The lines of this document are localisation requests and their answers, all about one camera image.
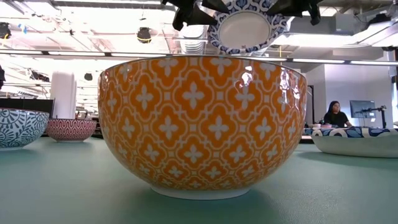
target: woman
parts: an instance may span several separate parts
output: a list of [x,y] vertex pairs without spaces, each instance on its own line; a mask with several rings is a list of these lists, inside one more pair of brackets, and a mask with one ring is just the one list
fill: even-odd
[[0,90],[1,90],[1,87],[4,85],[4,82],[6,81],[6,73],[5,73],[5,71],[1,68],[1,65],[0,65]]
[[332,101],[329,105],[329,110],[323,118],[326,124],[331,124],[343,128],[345,125],[351,127],[352,124],[348,121],[347,115],[340,111],[340,103]]

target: dark hair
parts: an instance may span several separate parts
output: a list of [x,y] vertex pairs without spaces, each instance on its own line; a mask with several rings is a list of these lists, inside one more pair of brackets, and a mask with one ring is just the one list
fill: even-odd
[[1,87],[4,85],[5,81],[6,81],[5,71],[1,68],[1,65],[0,65],[0,90],[1,90]]
[[332,112],[333,112],[333,106],[334,106],[336,103],[340,104],[338,101],[332,101],[332,102],[329,104],[328,113],[332,113]]

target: white rim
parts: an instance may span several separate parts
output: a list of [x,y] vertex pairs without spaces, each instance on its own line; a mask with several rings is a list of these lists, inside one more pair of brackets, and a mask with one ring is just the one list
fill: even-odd
[[83,142],[84,140],[57,140],[59,143],[79,143]]
[[161,195],[187,199],[187,200],[221,200],[242,196],[249,192],[250,188],[237,190],[176,190],[152,186],[151,189]]
[[23,146],[22,147],[7,147],[7,148],[0,148],[0,151],[15,151],[15,150],[20,150],[20,149],[22,149],[23,148]]

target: green table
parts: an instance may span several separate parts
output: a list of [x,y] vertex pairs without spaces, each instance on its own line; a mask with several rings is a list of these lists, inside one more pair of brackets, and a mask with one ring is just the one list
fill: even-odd
[[238,198],[168,198],[130,174],[100,139],[41,138],[0,152],[1,224],[398,223],[398,160],[333,156],[300,145]]

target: black stand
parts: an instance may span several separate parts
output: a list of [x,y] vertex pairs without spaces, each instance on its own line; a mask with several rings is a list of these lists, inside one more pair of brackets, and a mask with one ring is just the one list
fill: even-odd
[[315,99],[313,97],[313,85],[308,85],[309,88],[311,88],[311,112],[312,112],[312,124],[315,124],[315,109],[314,109],[314,104],[315,104]]
[[386,123],[386,114],[384,113],[384,111],[387,109],[387,107],[386,106],[381,106],[381,107],[379,107],[379,108],[370,108],[370,109],[367,109],[367,110],[362,110],[362,113],[363,112],[371,112],[371,111],[378,111],[378,112],[381,112],[381,123],[382,123],[382,125],[383,125],[383,128],[386,128],[386,126],[387,126],[387,123]]

